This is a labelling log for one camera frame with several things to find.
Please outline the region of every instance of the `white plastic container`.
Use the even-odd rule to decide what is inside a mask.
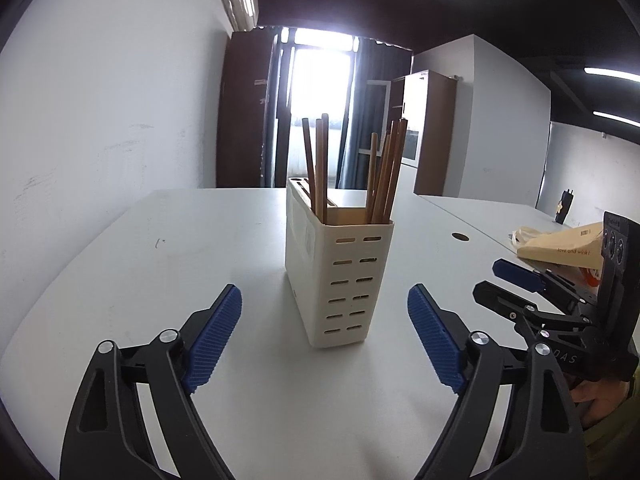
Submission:
[[[362,225],[362,207],[311,211],[306,179],[287,183],[285,268],[311,346],[363,341],[385,271],[393,223]]]

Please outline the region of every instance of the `white table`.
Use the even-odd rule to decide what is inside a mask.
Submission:
[[[513,253],[516,249],[511,243],[510,235],[522,226],[537,229],[542,233],[557,233],[568,229],[567,226],[556,223],[551,216],[529,205],[448,196],[421,195],[421,198],[478,229]]]
[[[357,191],[330,197],[363,200]],[[517,262],[511,251],[411,193],[398,195],[393,220],[367,340],[317,350],[306,341],[284,271],[283,189],[152,193],[82,251],[28,313],[0,362],[0,396],[57,476],[68,414],[97,343],[146,344],[234,283],[244,300],[241,319],[193,400],[236,478],[413,478],[456,397],[439,383],[412,327],[409,289],[423,282],[441,307],[500,344],[523,348],[524,341],[471,296],[475,283],[495,279],[495,259]],[[152,412],[147,395],[142,402],[145,415]],[[504,395],[499,404],[479,468],[497,444]],[[175,472],[157,421],[147,424],[160,465]]]

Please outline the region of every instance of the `hand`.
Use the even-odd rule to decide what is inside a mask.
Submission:
[[[628,393],[629,383],[616,379],[601,379],[596,383],[581,382],[571,390],[571,398],[574,402],[593,401],[581,421],[584,428],[589,428],[612,413],[624,402]]]

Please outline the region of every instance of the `chopstick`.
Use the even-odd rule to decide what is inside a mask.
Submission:
[[[302,119],[302,136],[305,138],[306,155],[306,177],[309,181],[309,196],[311,198],[311,211],[316,212],[316,178],[314,174],[314,156],[311,151],[311,132],[309,130],[309,119]]]
[[[382,166],[380,167],[380,177],[374,197],[372,224],[380,224],[383,221],[386,205],[386,195],[389,190],[393,157],[396,150],[396,137],[398,136],[398,122],[391,123],[391,134],[386,136],[385,147],[382,154]]]
[[[376,159],[378,149],[378,134],[371,134],[371,154],[369,155],[369,177],[367,179],[367,205],[365,208],[365,222],[371,223],[371,215],[373,215],[374,187],[376,185]]]
[[[316,119],[316,210],[314,212],[318,220],[324,224],[326,221],[326,146],[322,119]]]
[[[398,137],[396,138],[396,151],[394,152],[393,167],[391,171],[391,179],[389,182],[388,195],[386,197],[385,212],[382,218],[383,224],[388,224],[391,221],[391,208],[394,206],[396,189],[398,188],[398,177],[400,175],[400,164],[402,163],[402,152],[404,151],[406,126],[407,120],[400,119],[400,124],[398,126]]]

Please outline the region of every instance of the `ceiling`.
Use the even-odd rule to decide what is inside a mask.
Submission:
[[[529,68],[552,92],[552,120],[640,144],[640,84],[584,66],[640,73],[640,0],[258,0],[261,25],[336,30],[422,52],[477,34]]]

